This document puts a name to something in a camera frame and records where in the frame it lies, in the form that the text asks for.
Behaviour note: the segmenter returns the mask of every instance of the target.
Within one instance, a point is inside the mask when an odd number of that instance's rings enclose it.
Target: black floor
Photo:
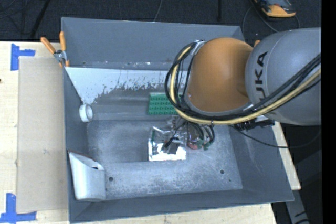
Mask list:
[[[269,22],[269,27],[251,8],[249,0],[51,0],[41,20],[39,15],[46,0],[0,0],[0,40],[39,41],[41,36],[46,36],[50,41],[58,42],[60,18],[63,16],[238,25],[246,42],[251,45],[275,30],[321,27],[321,0],[290,1],[296,7],[297,17]],[[314,126],[283,125],[290,145],[309,142],[317,129]],[[319,150],[321,136],[305,147],[292,149],[291,154],[294,163],[299,164]],[[322,223],[322,174],[318,172],[315,178],[303,182],[300,194],[310,223]],[[278,223],[290,223],[285,204],[273,206]]]

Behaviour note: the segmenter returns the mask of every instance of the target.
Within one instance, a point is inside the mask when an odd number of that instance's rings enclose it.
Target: white cylinder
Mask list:
[[[89,104],[83,104],[79,107],[79,116],[83,122],[90,122],[93,119],[92,107]]]

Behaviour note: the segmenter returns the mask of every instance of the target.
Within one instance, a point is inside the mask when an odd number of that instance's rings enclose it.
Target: orange clip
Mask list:
[[[53,45],[49,42],[48,39],[46,39],[45,37],[41,37],[41,42],[44,44],[44,46],[46,46],[46,48],[55,56],[55,55],[59,55],[60,57],[62,57],[63,59],[65,59],[65,66],[69,67],[70,66],[70,61],[67,59],[66,57],[66,43],[65,43],[65,38],[64,38],[64,33],[63,31],[61,31],[59,33],[59,39],[60,39],[60,43],[61,43],[61,52],[63,53],[62,55],[59,53],[59,51],[56,53],[56,49],[53,47]],[[59,66],[63,67],[63,62],[61,60],[59,60],[59,58],[57,58],[55,56],[55,58],[59,61]]]

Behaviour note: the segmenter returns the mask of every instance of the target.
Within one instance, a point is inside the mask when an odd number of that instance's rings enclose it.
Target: green plastic piece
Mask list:
[[[148,115],[177,115],[165,93],[151,93]]]
[[[200,150],[203,146],[204,141],[202,139],[198,140],[197,142],[197,148]]]
[[[209,149],[209,147],[211,146],[211,144],[209,142],[206,142],[204,145],[203,145],[203,149],[206,151]]]

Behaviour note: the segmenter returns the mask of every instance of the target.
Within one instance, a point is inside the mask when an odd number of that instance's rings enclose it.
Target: blue tape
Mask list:
[[[17,214],[16,196],[11,193],[6,194],[6,212],[1,213],[0,223],[16,224],[17,221],[30,221],[36,219],[36,212]]]
[[[11,56],[11,63],[10,63],[10,70],[18,70],[19,69],[19,56],[34,56],[35,50],[20,50],[20,46],[15,45],[12,43],[12,56]]]

